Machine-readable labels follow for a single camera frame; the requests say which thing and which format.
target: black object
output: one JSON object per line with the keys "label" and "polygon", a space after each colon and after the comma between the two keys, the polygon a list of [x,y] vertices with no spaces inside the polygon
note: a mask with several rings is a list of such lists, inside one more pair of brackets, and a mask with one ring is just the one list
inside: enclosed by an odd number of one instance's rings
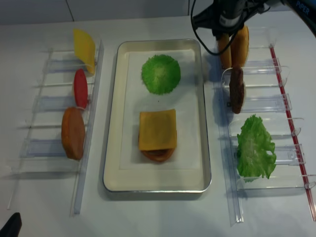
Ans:
{"label": "black object", "polygon": [[22,227],[21,215],[14,213],[0,230],[0,237],[18,237]]}
{"label": "black object", "polygon": [[[226,51],[246,20],[257,13],[268,11],[270,8],[265,9],[265,4],[274,6],[282,3],[289,6],[316,36],[316,0],[214,0],[211,6],[193,16],[195,3],[196,0],[193,1],[191,9],[193,32],[205,50],[212,55],[220,55]],[[222,34],[232,37],[222,51],[211,52],[197,35],[198,28],[211,29],[216,40],[219,40]]]}

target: white wall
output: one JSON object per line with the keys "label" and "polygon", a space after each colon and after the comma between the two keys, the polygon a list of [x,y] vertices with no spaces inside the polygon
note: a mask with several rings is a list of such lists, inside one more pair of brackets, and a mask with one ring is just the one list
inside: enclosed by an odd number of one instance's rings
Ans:
{"label": "white wall", "polygon": [[[212,3],[213,3],[213,0],[196,0],[196,4],[194,6],[194,14],[200,13],[201,11],[206,9],[208,6],[210,6]],[[192,9],[192,4],[193,4],[193,0],[190,0],[190,12]],[[281,3],[279,6],[270,9],[270,11],[286,11],[286,10],[290,10],[290,8],[282,5]]]}
{"label": "white wall", "polygon": [[0,0],[0,25],[72,21],[65,0]]}
{"label": "white wall", "polygon": [[185,16],[189,0],[68,0],[75,21]]}
{"label": "white wall", "polygon": [[[185,16],[193,0],[67,0],[75,21]],[[213,0],[197,0],[195,14]],[[285,10],[280,6],[271,10]],[[0,0],[0,25],[72,21],[66,0]]]}

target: white table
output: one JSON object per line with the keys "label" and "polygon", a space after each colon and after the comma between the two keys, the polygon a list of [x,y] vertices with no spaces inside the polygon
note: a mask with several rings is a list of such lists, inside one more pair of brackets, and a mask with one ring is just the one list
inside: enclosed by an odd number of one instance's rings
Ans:
{"label": "white table", "polygon": [[[305,118],[299,137],[304,146],[307,172],[316,173],[316,39],[308,27],[292,12],[271,12],[253,17],[249,26],[275,26],[279,37],[275,46],[282,65],[291,73],[286,91],[291,96],[292,116]],[[0,181],[0,226],[15,211],[21,212],[20,236],[315,236],[306,194],[292,197],[260,197],[243,200],[244,223],[230,226],[225,182],[218,141],[218,127],[210,137],[212,184],[198,200],[113,201],[101,182],[104,154],[103,139],[109,83],[114,76],[118,46],[128,40],[165,40],[195,38],[189,17],[74,22],[45,25],[0,27],[0,159],[18,157],[26,131],[17,129],[31,107],[35,80],[40,79],[44,64],[41,36],[71,31],[78,27],[98,33],[105,52],[101,83],[91,142],[81,214],[70,217],[74,177],[51,175],[42,180],[19,182],[13,209],[6,210],[11,181]],[[215,38],[209,31],[200,31],[213,48]],[[205,84],[206,106],[211,106],[211,83]]]}

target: red tomato slice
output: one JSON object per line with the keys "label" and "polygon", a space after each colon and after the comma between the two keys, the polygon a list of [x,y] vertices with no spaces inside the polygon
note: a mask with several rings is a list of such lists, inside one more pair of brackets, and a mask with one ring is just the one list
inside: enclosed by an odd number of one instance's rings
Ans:
{"label": "red tomato slice", "polygon": [[74,94],[76,105],[85,109],[88,103],[88,84],[83,69],[76,71],[74,79]]}

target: metal tray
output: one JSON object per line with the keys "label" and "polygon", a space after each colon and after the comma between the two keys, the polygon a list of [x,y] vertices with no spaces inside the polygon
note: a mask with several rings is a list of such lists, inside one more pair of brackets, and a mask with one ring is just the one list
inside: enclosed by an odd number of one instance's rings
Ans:
{"label": "metal tray", "polygon": [[[179,85],[150,94],[142,65],[155,54],[175,58]],[[138,150],[139,113],[175,109],[178,144],[172,157],[155,163]],[[199,43],[192,39],[125,42],[118,48],[103,182],[110,192],[202,193],[211,183]]]}

